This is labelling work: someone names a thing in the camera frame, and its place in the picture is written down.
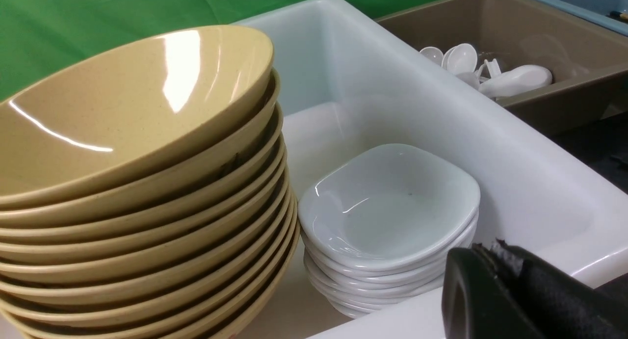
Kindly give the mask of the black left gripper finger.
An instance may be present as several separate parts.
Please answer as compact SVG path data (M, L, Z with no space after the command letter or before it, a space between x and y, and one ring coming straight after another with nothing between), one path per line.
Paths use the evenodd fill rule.
M625 339L627 306L532 252L496 240L448 251L447 339Z

